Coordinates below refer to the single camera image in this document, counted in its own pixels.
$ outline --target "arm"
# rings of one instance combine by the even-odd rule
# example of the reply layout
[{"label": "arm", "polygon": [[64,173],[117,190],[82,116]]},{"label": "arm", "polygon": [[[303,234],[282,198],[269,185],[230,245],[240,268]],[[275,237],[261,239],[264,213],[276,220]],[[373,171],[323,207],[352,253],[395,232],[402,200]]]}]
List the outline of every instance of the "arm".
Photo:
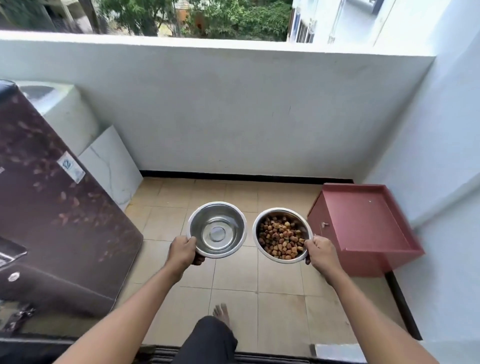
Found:
[{"label": "arm", "polygon": [[195,258],[196,239],[178,236],[165,265],[124,304],[80,337],[55,364],[131,364],[168,291]]},{"label": "arm", "polygon": [[306,242],[312,265],[335,289],[369,364],[438,364],[415,339],[382,314],[342,269],[335,247],[316,236]]}]

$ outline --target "white water tank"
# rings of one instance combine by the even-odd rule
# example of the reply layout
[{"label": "white water tank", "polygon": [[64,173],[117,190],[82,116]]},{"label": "white water tank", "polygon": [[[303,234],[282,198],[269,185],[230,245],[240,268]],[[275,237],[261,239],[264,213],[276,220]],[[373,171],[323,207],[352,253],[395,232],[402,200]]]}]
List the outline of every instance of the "white water tank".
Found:
[{"label": "white water tank", "polygon": [[100,124],[74,85],[15,83],[76,156],[100,135]]}]

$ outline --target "kibble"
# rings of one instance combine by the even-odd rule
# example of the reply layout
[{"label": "kibble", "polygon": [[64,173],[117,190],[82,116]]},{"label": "kibble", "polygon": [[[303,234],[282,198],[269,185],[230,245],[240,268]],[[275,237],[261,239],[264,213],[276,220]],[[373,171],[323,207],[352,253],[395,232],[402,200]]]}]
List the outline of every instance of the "kibble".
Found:
[{"label": "kibble", "polygon": [[299,222],[283,217],[266,217],[260,223],[258,242],[263,249],[277,259],[291,260],[304,251],[305,240]]}]

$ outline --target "forearm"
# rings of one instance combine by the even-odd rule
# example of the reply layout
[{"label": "forearm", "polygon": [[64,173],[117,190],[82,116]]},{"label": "forearm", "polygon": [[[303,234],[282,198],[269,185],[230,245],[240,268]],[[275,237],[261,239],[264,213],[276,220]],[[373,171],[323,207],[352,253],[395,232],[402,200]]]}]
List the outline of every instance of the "forearm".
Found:
[{"label": "forearm", "polygon": [[165,266],[124,304],[79,338],[55,364],[131,364],[168,291],[178,280]]},{"label": "forearm", "polygon": [[343,270],[329,279],[369,364],[438,363],[406,331],[381,313]]}]

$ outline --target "hand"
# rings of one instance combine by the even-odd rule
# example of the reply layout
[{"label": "hand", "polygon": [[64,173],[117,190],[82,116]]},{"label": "hand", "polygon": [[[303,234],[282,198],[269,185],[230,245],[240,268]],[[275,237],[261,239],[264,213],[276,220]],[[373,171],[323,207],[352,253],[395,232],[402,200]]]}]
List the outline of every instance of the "hand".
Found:
[{"label": "hand", "polygon": [[325,277],[328,283],[331,282],[332,275],[343,271],[335,247],[330,240],[322,236],[314,236],[313,240],[306,240],[305,245],[312,265]]},{"label": "hand", "polygon": [[168,250],[167,261],[164,267],[168,267],[172,270],[175,278],[181,279],[183,272],[191,265],[199,266],[205,257],[198,255],[195,251],[197,239],[191,237],[187,239],[186,236],[177,236],[170,244]]}]

